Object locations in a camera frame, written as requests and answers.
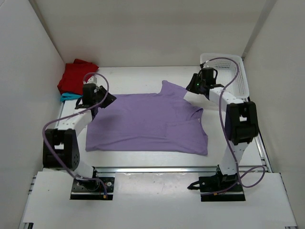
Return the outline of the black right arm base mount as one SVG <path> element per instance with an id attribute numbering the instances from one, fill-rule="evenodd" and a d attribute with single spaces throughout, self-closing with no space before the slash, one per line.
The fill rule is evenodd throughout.
<path id="1" fill-rule="evenodd" d="M 199 190 L 201 202 L 239 202 L 246 201 L 243 187 L 237 178 L 227 179 L 215 174 L 199 177 L 191 183 L 188 190 Z"/>

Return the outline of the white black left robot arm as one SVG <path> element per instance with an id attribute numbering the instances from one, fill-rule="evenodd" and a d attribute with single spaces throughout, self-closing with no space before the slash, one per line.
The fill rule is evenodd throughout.
<path id="1" fill-rule="evenodd" d="M 91 123 L 99 108 L 106 108 L 116 97 L 108 88 L 95 83 L 83 85 L 83 95 L 76 101 L 71 115 L 54 120 L 56 128 L 43 128 L 43 157 L 45 168 L 65 169 L 73 178 L 83 179 L 83 185 L 89 191 L 95 191 L 100 185 L 95 168 L 81 161 L 78 135 Z"/>

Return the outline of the teal polo shirt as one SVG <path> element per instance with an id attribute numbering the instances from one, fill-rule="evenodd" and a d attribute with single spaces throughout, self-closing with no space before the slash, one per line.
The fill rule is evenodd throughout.
<path id="1" fill-rule="evenodd" d="M 81 97 L 82 97 L 81 95 L 74 94 L 74 93 L 63 93 L 60 97 L 60 101 L 64 102 L 64 101 L 70 101 L 70 100 L 78 100 Z"/>

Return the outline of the red t shirt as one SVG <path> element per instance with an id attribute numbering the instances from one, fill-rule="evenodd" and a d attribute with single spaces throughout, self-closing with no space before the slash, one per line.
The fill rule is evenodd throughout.
<path id="1" fill-rule="evenodd" d="M 83 79 L 88 73 L 98 70 L 98 66 L 92 62 L 75 59 L 73 63 L 65 65 L 65 71 L 57 87 L 60 94 L 74 93 L 82 95 Z"/>

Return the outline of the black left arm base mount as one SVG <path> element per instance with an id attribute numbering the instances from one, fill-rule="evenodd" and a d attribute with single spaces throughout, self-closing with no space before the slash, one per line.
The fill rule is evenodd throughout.
<path id="1" fill-rule="evenodd" d="M 96 181 L 73 180 L 71 187 L 71 200 L 113 200 L 115 177 L 100 177 L 107 187 L 107 195 L 104 194 L 104 186 Z"/>

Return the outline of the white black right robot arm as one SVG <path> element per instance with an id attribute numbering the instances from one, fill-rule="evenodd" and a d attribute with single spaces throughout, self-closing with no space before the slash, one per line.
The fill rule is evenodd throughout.
<path id="1" fill-rule="evenodd" d="M 257 109 L 254 102 L 246 102 L 226 91 L 216 83 L 218 72 L 211 67 L 201 68 L 194 73 L 186 90 L 204 95 L 218 105 L 221 127 L 227 142 L 223 159 L 218 165 L 219 176 L 214 178 L 214 186 L 221 191 L 231 185 L 229 176 L 235 176 L 243 153 L 252 140 L 258 136 Z"/>

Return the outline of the lilac garment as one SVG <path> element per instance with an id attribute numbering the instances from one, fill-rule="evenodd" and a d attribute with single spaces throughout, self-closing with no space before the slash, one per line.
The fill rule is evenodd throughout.
<path id="1" fill-rule="evenodd" d="M 159 93 L 118 94 L 87 126 L 86 151 L 165 151 L 205 156 L 203 108 L 181 86 L 162 81 Z"/>

